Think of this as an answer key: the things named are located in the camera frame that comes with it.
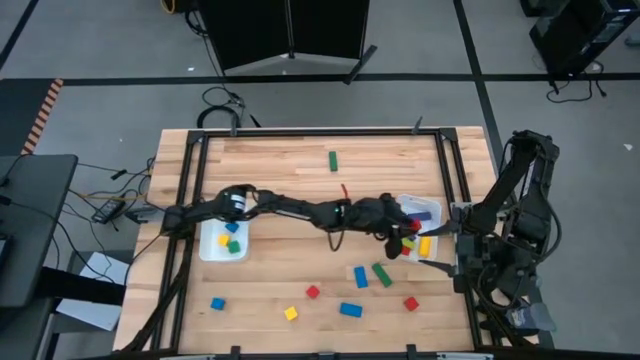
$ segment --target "wooden tabletop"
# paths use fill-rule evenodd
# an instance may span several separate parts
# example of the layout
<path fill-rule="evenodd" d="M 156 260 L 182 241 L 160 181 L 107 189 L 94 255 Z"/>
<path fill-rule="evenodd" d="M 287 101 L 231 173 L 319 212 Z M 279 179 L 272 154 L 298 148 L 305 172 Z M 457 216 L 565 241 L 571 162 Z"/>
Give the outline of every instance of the wooden tabletop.
<path fill-rule="evenodd" d="M 460 127 L 457 131 L 469 188 L 473 200 L 479 201 L 495 181 L 483 129 Z M 175 202 L 186 136 L 187 130 L 163 131 L 150 202 L 162 206 Z M 329 170 L 329 151 L 338 154 L 336 173 Z M 446 151 L 460 199 L 449 146 Z M 197 155 L 192 161 L 195 171 Z M 433 199 L 443 209 L 447 206 L 435 142 L 425 136 L 211 140 L 205 199 L 241 183 L 313 202 L 341 198 L 343 183 L 353 200 L 390 192 Z M 444 211 L 442 222 L 447 218 Z M 158 224 L 143 225 L 136 252 L 158 231 Z M 228 353 L 232 345 L 240 345 L 243 353 L 395 352 L 405 351 L 406 344 L 416 344 L 419 351 L 472 349 L 464 297 L 453 292 L 452 281 L 428 266 L 388 260 L 382 246 L 372 236 L 348 232 L 334 253 L 322 231 L 276 215 L 252 220 L 249 255 L 240 263 L 202 261 L 197 241 L 180 353 Z M 167 239 L 159 239 L 133 265 L 114 349 L 132 339 L 156 306 L 166 248 Z M 440 237 L 437 260 L 453 259 L 451 238 Z M 391 287 L 384 288 L 371 271 L 375 262 L 382 263 L 393 279 Z M 369 280 L 365 289 L 358 289 L 354 281 L 353 268 L 360 265 Z M 315 300 L 305 294 L 310 285 L 320 289 Z M 420 303 L 413 312 L 403 305 L 410 296 Z M 213 297 L 226 299 L 224 311 L 210 308 Z M 362 305 L 362 318 L 341 315 L 338 309 L 343 301 Z M 284 316 L 290 306 L 299 314 L 291 322 Z M 168 344 L 172 314 L 170 309 L 165 318 L 163 345 Z"/>

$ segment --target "gray floor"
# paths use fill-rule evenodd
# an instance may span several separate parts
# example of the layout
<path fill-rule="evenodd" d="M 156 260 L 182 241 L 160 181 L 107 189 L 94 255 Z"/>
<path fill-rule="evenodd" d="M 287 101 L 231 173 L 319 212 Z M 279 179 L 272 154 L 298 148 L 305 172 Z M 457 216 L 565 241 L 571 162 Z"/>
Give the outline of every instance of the gray floor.
<path fill-rule="evenodd" d="M 17 22 L 26 1 L 0 4 L 0 42 L 5 23 Z M 528 40 L 533 20 L 515 0 L 464 0 L 485 74 L 541 73 Z M 632 30 L 640 31 L 640 22 Z M 601 57 L 607 71 L 640 71 L 640 49 L 623 35 Z M 448 0 L 372 0 L 367 43 L 380 50 L 365 72 L 470 73 L 454 7 Z M 331 62 L 274 62 L 241 74 L 341 73 Z M 168 16 L 157 1 L 41 0 L 0 77 L 148 77 L 213 75 L 202 42 Z M 530 128 L 554 137 L 561 148 L 551 201 L 562 219 L 564 240 L 541 266 L 543 295 L 558 325 L 558 348 L 640 353 L 640 295 L 634 226 L 639 196 L 640 82 L 605 82 L 609 96 L 587 103 L 554 105 L 544 82 L 488 83 L 501 138 Z M 193 127 L 204 109 L 203 85 L 64 87 L 37 153 L 75 153 L 81 161 L 138 170 L 152 156 L 163 128 Z M 484 125 L 473 83 L 356 82 L 233 85 L 264 126 Z M 581 96 L 585 83 L 563 96 Z M 227 119 L 207 124 L 224 126 Z M 627 151 L 624 144 L 634 145 Z M 109 174 L 79 169 L 78 191 L 115 189 Z M 76 199 L 78 211 L 88 207 Z M 80 250 L 97 250 L 88 225 L 63 217 Z M 97 226 L 108 249 L 132 249 L 136 226 L 120 232 Z M 69 257 L 62 245 L 62 260 Z M 50 252 L 47 261 L 54 261 Z M 63 336 L 57 359 L 99 355 L 111 347 L 109 333 Z"/>

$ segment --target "green block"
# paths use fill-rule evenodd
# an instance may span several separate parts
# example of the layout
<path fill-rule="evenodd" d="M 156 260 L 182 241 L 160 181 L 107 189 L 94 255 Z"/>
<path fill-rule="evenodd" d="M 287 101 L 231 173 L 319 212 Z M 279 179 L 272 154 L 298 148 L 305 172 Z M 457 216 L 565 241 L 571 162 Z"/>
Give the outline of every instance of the green block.
<path fill-rule="evenodd" d="M 230 242 L 229 245 L 227 245 L 227 247 L 229 248 L 229 252 L 232 254 L 240 252 L 240 243 L 235 240 Z"/>
<path fill-rule="evenodd" d="M 380 279 L 384 287 L 389 287 L 391 286 L 391 284 L 393 284 L 393 281 L 391 281 L 391 278 L 389 278 L 389 275 L 387 275 L 387 272 L 384 271 L 384 269 L 382 268 L 382 265 L 376 263 L 376 264 L 373 264 L 371 268 L 373 269 L 373 272 L 376 273 L 376 275 L 378 276 L 378 279 Z"/>
<path fill-rule="evenodd" d="M 411 241 L 411 239 L 409 238 L 404 238 L 402 239 L 402 245 L 408 247 L 409 249 L 413 250 L 413 248 L 416 247 L 416 243 L 414 243 L 413 241 Z"/>
<path fill-rule="evenodd" d="M 338 156 L 335 151 L 329 152 L 329 168 L 332 172 L 338 171 Z"/>

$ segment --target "black panel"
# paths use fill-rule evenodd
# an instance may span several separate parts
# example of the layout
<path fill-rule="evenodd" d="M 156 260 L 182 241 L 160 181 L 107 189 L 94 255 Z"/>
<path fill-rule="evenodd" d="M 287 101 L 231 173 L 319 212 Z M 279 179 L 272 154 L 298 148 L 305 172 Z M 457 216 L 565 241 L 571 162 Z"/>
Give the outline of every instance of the black panel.
<path fill-rule="evenodd" d="M 369 0 L 291 0 L 295 52 L 359 59 Z"/>
<path fill-rule="evenodd" d="M 288 51 L 284 0 L 198 0 L 223 70 Z"/>

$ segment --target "toy block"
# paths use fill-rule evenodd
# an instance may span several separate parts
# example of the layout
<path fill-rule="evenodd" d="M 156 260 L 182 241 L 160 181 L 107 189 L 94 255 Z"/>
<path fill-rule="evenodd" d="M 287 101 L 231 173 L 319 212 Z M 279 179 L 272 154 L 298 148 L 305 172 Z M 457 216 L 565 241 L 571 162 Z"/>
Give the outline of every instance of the toy block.
<path fill-rule="evenodd" d="M 223 310 L 224 304 L 225 304 L 224 299 L 213 298 L 213 301 L 211 301 L 211 308 L 216 310 Z"/>
<path fill-rule="evenodd" d="M 420 250 L 418 250 L 418 254 L 422 257 L 429 257 L 429 253 L 431 253 L 431 238 L 423 236 L 420 238 Z"/>
<path fill-rule="evenodd" d="M 420 220 L 413 220 L 410 226 L 411 230 L 418 232 L 422 229 L 422 224 L 420 224 Z"/>
<path fill-rule="evenodd" d="M 320 294 L 320 290 L 318 290 L 318 288 L 313 286 L 313 285 L 311 285 L 307 289 L 307 295 L 309 295 L 309 297 L 312 298 L 312 299 L 317 298 L 319 294 Z"/>
<path fill-rule="evenodd" d="M 287 317 L 287 320 L 291 321 L 298 317 L 298 312 L 296 311 L 296 307 L 292 306 L 284 311 L 284 316 Z"/>
<path fill-rule="evenodd" d="M 404 301 L 404 306 L 407 307 L 407 310 L 413 311 L 417 309 L 420 304 L 418 303 L 418 300 L 412 296 Z"/>
<path fill-rule="evenodd" d="M 416 243 L 414 243 L 412 239 L 404 238 L 402 239 L 402 246 L 406 246 L 409 249 L 413 250 L 413 248 L 416 247 Z"/>
<path fill-rule="evenodd" d="M 362 306 L 342 303 L 340 304 L 340 314 L 353 317 L 362 317 Z"/>
<path fill-rule="evenodd" d="M 408 215 L 411 219 L 413 220 L 418 220 L 418 221 L 427 221 L 427 220 L 431 220 L 431 213 L 428 211 L 425 212 L 421 212 L 421 213 L 415 213 L 415 214 L 409 214 Z"/>
<path fill-rule="evenodd" d="M 238 224 L 236 223 L 230 223 L 224 226 L 227 230 L 229 230 L 232 234 L 235 234 L 236 231 L 238 231 L 238 228 L 240 227 Z"/>
<path fill-rule="evenodd" d="M 363 289 L 369 286 L 369 282 L 367 282 L 367 274 L 364 272 L 364 266 L 358 266 L 353 268 L 353 273 L 356 276 L 356 283 L 358 284 L 358 289 Z"/>
<path fill-rule="evenodd" d="M 240 252 L 240 243 L 237 241 L 232 241 L 229 243 L 229 252 L 231 254 L 235 254 L 235 253 L 239 253 Z"/>
<path fill-rule="evenodd" d="M 220 245 L 220 246 L 229 245 L 229 241 L 231 241 L 231 236 L 229 236 L 227 234 L 222 234 L 222 235 L 218 236 L 218 245 Z"/>
<path fill-rule="evenodd" d="M 338 171 L 338 156 L 335 151 L 329 152 L 329 168 L 331 169 L 331 172 Z"/>
<path fill-rule="evenodd" d="M 389 275 L 387 275 L 387 272 L 384 271 L 384 269 L 382 268 L 382 265 L 376 263 L 376 264 L 373 264 L 371 268 L 373 269 L 373 272 L 376 273 L 376 275 L 378 276 L 378 279 L 380 279 L 384 287 L 389 287 L 391 286 L 391 284 L 393 284 L 393 281 L 391 281 L 391 278 L 389 277 Z"/>

